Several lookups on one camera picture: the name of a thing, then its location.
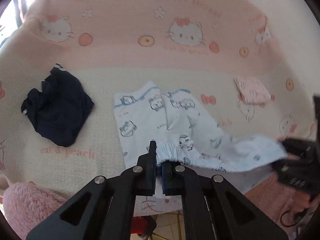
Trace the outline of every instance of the hello kitty tablecloth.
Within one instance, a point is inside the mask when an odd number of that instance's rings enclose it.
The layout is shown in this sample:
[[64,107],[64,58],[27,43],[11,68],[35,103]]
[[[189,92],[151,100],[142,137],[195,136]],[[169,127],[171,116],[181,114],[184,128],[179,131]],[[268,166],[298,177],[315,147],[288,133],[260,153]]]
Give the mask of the hello kitty tablecloth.
[[[319,37],[303,0],[36,0],[0,50],[1,173],[66,196],[98,174],[119,175],[113,96],[148,80],[190,90],[234,136],[305,137],[314,130],[311,95],[320,91]],[[55,63],[96,105],[69,148],[42,138],[20,112]],[[239,75],[259,78],[272,101],[245,105]],[[180,208],[179,198],[137,197],[135,215]]]

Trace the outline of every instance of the dark folded garment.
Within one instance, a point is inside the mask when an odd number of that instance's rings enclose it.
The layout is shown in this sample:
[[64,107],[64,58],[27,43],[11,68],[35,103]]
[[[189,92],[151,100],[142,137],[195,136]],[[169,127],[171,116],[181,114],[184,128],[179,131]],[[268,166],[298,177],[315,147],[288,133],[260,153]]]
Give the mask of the dark folded garment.
[[59,64],[42,81],[42,92],[33,88],[23,101],[26,114],[36,132],[59,146],[68,147],[90,114],[94,103],[80,81]]

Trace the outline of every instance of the triangular cutout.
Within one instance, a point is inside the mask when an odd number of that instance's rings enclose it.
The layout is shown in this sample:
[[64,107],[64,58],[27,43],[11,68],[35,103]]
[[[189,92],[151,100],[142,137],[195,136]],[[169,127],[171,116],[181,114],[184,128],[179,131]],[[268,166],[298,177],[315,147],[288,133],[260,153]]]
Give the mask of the triangular cutout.
[[256,218],[252,211],[248,209],[232,193],[226,192],[226,197],[229,200],[231,209],[239,225],[244,225]]
[[60,219],[70,223],[73,226],[77,226],[90,198],[91,193],[86,192],[80,199],[78,199],[60,215]]

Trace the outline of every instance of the white flower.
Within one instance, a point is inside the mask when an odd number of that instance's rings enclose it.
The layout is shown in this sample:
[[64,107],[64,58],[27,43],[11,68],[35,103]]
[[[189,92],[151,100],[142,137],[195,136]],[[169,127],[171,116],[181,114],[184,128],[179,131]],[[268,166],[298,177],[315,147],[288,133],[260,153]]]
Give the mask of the white flower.
[[85,17],[85,19],[87,20],[88,17],[92,18],[92,10],[85,10],[83,13],[82,13],[82,17]]
[[220,23],[215,22],[214,25],[212,26],[212,28],[214,29],[214,31],[219,31],[220,30]]
[[165,15],[165,11],[159,7],[158,9],[154,10],[154,13],[155,13],[155,18],[160,18],[163,20],[163,16]]

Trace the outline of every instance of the pink plush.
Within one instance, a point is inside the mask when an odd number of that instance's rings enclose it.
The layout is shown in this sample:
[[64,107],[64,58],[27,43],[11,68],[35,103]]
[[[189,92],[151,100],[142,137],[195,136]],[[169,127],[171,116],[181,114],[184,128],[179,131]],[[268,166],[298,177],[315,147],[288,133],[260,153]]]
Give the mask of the pink plush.
[[4,214],[22,240],[26,239],[32,228],[65,202],[65,198],[40,189],[33,183],[12,184],[3,194]]

